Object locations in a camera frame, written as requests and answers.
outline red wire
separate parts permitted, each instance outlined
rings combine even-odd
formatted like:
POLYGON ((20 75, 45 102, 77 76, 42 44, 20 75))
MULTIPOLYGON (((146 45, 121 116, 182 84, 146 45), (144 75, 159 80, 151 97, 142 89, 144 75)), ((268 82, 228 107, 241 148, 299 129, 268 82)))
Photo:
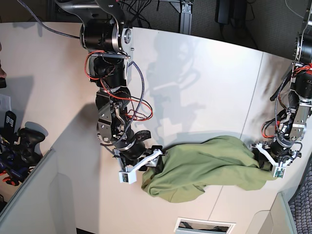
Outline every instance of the red wire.
POLYGON ((274 135, 273 135, 273 136, 267 136, 267 135, 265 134, 265 129, 264 129, 264 132, 263 132, 263 130, 261 130, 261 133, 262 133, 262 136, 263 136, 264 138, 271 138, 271 137, 274 137, 274 135))
MULTIPOLYGON (((112 97, 114 97, 114 98, 121 99, 121 100, 129 100, 129 101, 139 102, 139 101, 134 100, 134 99, 131 99, 131 98, 118 97, 118 96, 115 96, 115 95, 111 94, 111 93, 108 92, 108 90, 105 88, 105 86, 104 86, 104 84, 103 84, 103 82, 102 82, 101 79, 100 79, 100 82, 101 82, 101 85, 102 85, 103 89, 108 93, 109 96, 112 96, 112 97)), ((150 109, 150 111, 151 111, 151 117, 146 118, 146 119, 144 119, 144 120, 140 120, 140 121, 146 121, 146 120, 151 119, 151 118, 153 117, 153 110, 152 110, 147 104, 145 104, 144 102, 142 102, 142 104, 145 105, 145 106, 147 106, 147 107, 150 109)))
MULTIPOLYGON (((109 96, 112 96, 112 97, 114 97, 114 98, 121 99, 121 100, 129 100, 129 101, 139 102, 139 101, 134 100, 134 99, 131 99, 131 98, 118 97, 118 96, 113 95, 112 93, 110 93, 110 92, 105 88, 102 79, 91 77, 90 74, 87 73, 87 64, 88 64, 88 60, 89 60, 90 56, 91 56, 92 54, 95 54, 95 53, 104 53, 104 51, 103 51, 103 50, 95 50, 95 51, 92 51, 92 52, 90 52, 90 53, 88 54, 88 56, 87 56, 87 58, 86 58, 86 61, 85 61, 85 63, 84 63, 84 72, 85 72, 86 76, 87 76, 89 79, 92 79, 92 80, 100 80, 103 89, 108 93, 109 96)), ((150 111, 151 111, 151 116, 148 117, 148 118, 145 118, 145 119, 137 119, 137 116, 135 116, 135 119, 134 119, 134 120, 136 120, 136 121, 146 121, 146 120, 151 119, 151 118, 153 117, 153 115, 154 115, 153 110, 152 110, 146 103, 142 102, 142 104, 145 105, 145 106, 147 106, 147 107, 150 109, 150 111)))
POLYGON ((281 106, 282 106, 284 109, 287 109, 287 107, 284 105, 284 103, 283 103, 282 100, 281 100, 281 95, 278 96, 278 100, 279 100, 279 103, 281 104, 281 106))
POLYGON ((303 67, 298 67, 294 70, 294 75, 296 76, 299 72, 303 71, 303 70, 309 70, 312 68, 312 63, 309 63, 308 65, 305 65, 303 67))

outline white tabletop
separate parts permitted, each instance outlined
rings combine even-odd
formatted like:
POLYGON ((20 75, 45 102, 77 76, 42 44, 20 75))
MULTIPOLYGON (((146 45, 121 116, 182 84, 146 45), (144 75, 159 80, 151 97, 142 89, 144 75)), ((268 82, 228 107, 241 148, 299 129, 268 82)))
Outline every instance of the white tabletop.
MULTIPOLYGON (((74 35, 80 28, 47 25, 74 35)), ((148 196, 140 188, 140 175, 136 184, 119 184, 117 161, 96 139, 97 87, 83 72, 87 51, 78 40, 42 31, 34 23, 0 24, 0 32, 1 64, 8 74, 8 88, 0 93, 11 96, 22 125, 31 121, 46 129, 43 152, 56 142, 58 172, 70 181, 77 227, 94 233, 172 233, 181 216, 236 222, 233 234, 245 233, 252 217, 269 209, 284 185, 296 186, 291 175, 304 159, 291 166, 290 177, 270 181, 260 191, 209 186, 195 201, 181 204, 148 196)), ((219 135, 260 140, 261 124, 273 115, 269 96, 290 64, 237 45, 140 28, 134 29, 134 48, 134 61, 145 77, 144 98, 155 115, 133 129, 152 132, 148 146, 199 143, 219 135)), ((140 95, 134 70, 129 89, 140 95)), ((0 183, 0 194, 4 190, 7 186, 0 183)))

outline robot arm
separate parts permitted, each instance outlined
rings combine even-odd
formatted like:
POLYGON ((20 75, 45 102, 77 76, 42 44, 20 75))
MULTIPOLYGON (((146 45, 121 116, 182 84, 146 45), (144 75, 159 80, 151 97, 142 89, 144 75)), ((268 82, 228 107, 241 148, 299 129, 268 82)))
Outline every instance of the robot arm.
POLYGON ((260 167, 272 171, 273 176, 283 177, 286 166, 290 165, 297 157, 301 157, 302 143, 305 134, 307 119, 312 111, 312 1, 303 20, 301 33, 296 39, 295 60, 292 70, 284 78, 282 84, 270 98, 275 100, 275 118, 270 120, 275 124, 274 136, 266 136, 269 141, 252 144, 251 147, 259 160, 260 167), (288 107, 280 99, 280 93, 290 82, 288 93, 288 107), (278 102, 283 110, 277 113, 278 102), (299 145, 299 150, 293 150, 294 145, 299 145))
POLYGON ((151 133, 140 131, 135 134, 131 122, 136 113, 132 117, 127 115, 127 106, 132 98, 127 88, 131 77, 130 65, 135 65, 132 60, 133 32, 118 1, 56 0, 56 3, 83 22, 80 43, 89 51, 89 73, 86 74, 90 82, 99 87, 96 97, 97 135, 102 146, 115 146, 114 157, 118 158, 121 166, 120 181, 135 182, 135 171, 146 171, 147 167, 162 171, 162 146, 145 148, 143 141, 151 138, 151 133))

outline floor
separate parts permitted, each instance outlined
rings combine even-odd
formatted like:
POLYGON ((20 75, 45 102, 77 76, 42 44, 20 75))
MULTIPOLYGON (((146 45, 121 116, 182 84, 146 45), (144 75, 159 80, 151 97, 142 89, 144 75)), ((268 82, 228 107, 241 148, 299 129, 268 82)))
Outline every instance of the floor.
MULTIPOLYGON (((52 1, 24 0, 34 13, 44 21, 51 20, 48 16, 47 6, 52 1)), ((215 3, 216 0, 195 1, 193 7, 192 35, 221 40, 219 25, 215 23, 215 3)), ((304 15, 308 0, 287 0, 287 3, 292 10, 300 15, 304 15)), ((292 59, 294 42, 297 32, 301 28, 302 19, 286 7, 284 0, 256 0, 252 6, 255 19, 246 22, 246 24, 259 50, 292 59)), ((248 7, 247 18, 251 19, 250 4, 248 7)), ((157 1, 152 1, 142 12, 142 15, 150 22, 151 27, 163 31, 178 32, 178 12, 167 2, 160 2, 158 11, 156 8, 157 1)), ((128 19, 131 19, 130 14, 126 10, 125 12, 128 19)), ((34 20, 17 1, 12 0, 1 0, 0 17, 2 22, 34 20)), ((61 21, 72 20, 71 17, 61 19, 61 21)), ((250 39, 237 37, 234 29, 229 25, 226 25, 224 28, 224 37, 226 42, 254 48, 254 44, 250 39)))

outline green cloth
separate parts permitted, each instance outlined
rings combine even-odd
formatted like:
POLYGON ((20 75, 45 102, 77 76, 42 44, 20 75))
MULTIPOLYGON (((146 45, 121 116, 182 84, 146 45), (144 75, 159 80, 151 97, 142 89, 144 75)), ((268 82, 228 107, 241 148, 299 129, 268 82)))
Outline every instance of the green cloth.
POLYGON ((202 144, 183 144, 169 149, 164 169, 143 174, 142 189, 151 196, 179 203, 196 199, 208 185, 237 185, 261 189, 270 172, 259 169, 253 153, 233 136, 219 136, 202 144))

